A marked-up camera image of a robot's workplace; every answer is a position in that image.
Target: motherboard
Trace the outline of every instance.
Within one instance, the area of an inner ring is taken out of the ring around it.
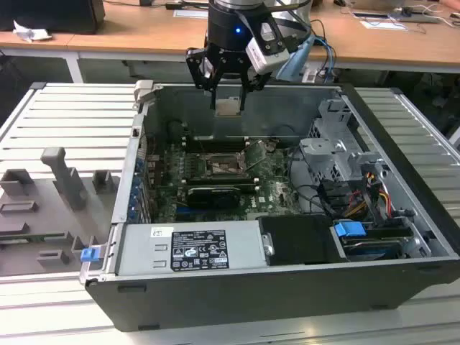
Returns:
[[[288,149],[276,139],[151,146],[146,185],[155,223],[300,213],[287,176]]]

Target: white sticker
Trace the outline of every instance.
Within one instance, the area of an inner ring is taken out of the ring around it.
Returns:
[[[150,237],[171,237],[173,231],[172,226],[152,226]]]
[[[363,22],[361,21],[367,29],[386,29],[386,30],[402,30],[407,31],[408,27],[401,23],[394,22]]]
[[[227,262],[227,258],[226,257],[217,257],[214,259],[214,263],[216,264],[221,264],[221,263],[225,263]]]

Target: green circuit board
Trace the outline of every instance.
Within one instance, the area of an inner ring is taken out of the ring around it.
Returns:
[[[149,176],[155,223],[255,220],[259,216],[300,213],[298,198],[286,177],[285,149],[276,148],[268,140],[251,141],[241,152],[222,153],[189,153],[172,144],[153,157],[157,164],[149,165]],[[197,210],[188,206],[186,180],[219,181],[228,177],[257,181],[257,190],[242,193],[236,208]]]

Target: black box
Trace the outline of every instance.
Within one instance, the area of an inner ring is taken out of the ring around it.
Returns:
[[[332,220],[327,216],[284,215],[259,218],[260,230],[270,234],[275,254],[270,266],[318,265],[342,262],[329,229]]]
[[[102,0],[1,0],[0,30],[12,31],[16,20],[50,33],[95,34],[105,14]]]

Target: white paper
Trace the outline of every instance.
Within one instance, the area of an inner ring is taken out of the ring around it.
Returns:
[[[23,27],[22,25],[17,24],[16,21],[14,21],[13,33],[28,43],[32,43],[32,41],[48,40],[51,38],[46,29],[29,29],[28,27]]]
[[[368,22],[361,21],[361,24],[364,25],[367,29],[386,29],[386,30],[402,30],[402,31],[407,31],[408,27],[401,23],[393,23],[393,22],[371,22],[368,20]]]
[[[208,11],[193,11],[189,9],[176,9],[174,11],[174,17],[207,19]]]

